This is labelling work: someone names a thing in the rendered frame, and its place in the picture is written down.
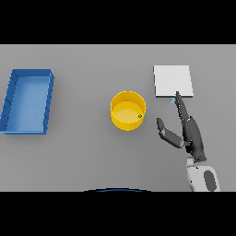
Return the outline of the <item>yellow bowl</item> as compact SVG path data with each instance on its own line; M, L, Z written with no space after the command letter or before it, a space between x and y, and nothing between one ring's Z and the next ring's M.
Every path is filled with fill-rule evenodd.
M132 90L121 91L111 100L112 123L123 131L137 129L143 123L146 111L144 98Z

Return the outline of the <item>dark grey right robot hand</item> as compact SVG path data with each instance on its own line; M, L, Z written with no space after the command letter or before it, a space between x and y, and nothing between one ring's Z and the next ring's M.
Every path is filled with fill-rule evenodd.
M158 118L157 127L159 137L175 148L185 148L185 151L194 158L195 162L206 161L207 157L204 151L204 143L200 129L194 117L188 114L179 91L175 94L175 105L181 120L183 135L178 136L173 133L165 126L163 121Z

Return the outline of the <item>pale square measuring scale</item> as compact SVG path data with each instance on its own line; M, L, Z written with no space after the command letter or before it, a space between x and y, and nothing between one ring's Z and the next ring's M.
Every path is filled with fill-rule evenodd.
M153 75L157 98L173 99L177 91L183 98L194 96L188 65L154 65Z

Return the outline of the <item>blue rectangular tray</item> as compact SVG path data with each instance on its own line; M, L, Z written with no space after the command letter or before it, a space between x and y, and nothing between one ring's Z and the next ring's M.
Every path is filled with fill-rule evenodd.
M0 133L45 135L53 81L51 69L12 69L0 112Z

